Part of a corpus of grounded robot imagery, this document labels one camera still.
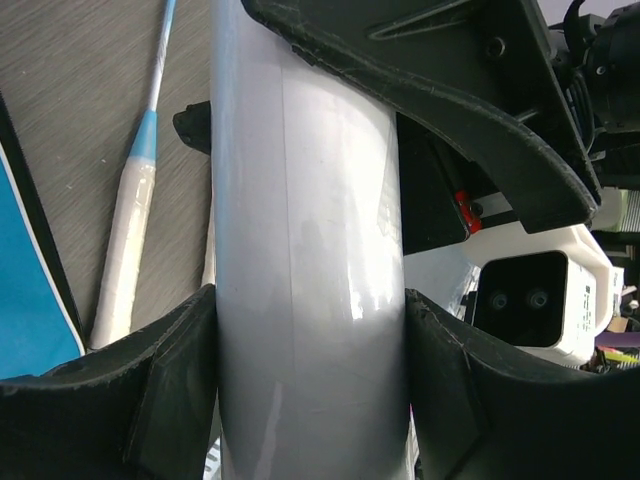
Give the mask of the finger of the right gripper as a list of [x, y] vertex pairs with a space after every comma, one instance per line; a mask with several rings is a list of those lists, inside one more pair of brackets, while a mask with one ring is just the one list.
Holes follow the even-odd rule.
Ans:
[[530, 233], [584, 223], [600, 187], [535, 1], [247, 1], [308, 63], [476, 163]]
[[209, 101], [187, 105], [173, 115], [176, 134], [187, 147], [205, 155], [211, 154], [211, 103]]

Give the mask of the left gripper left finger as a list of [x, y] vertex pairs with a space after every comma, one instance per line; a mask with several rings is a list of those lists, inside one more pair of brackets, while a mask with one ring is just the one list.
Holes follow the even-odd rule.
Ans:
[[4, 479], [200, 479], [217, 395], [216, 291], [40, 376], [1, 383]]

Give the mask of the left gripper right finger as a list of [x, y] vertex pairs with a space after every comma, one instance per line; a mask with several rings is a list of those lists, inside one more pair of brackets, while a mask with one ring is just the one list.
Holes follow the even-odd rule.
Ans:
[[639, 371], [529, 355], [406, 292], [409, 395], [427, 479], [636, 479]]

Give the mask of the white shuttlecock tube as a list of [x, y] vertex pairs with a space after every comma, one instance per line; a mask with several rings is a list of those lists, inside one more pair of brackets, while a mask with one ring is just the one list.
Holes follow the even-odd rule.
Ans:
[[222, 475], [409, 479], [394, 116], [211, 10]]

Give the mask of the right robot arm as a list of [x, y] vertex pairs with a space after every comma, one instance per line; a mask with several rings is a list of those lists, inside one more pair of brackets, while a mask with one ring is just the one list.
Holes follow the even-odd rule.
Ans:
[[308, 64], [397, 116], [408, 252], [519, 222], [589, 222], [639, 180], [639, 6], [574, 1], [243, 1]]

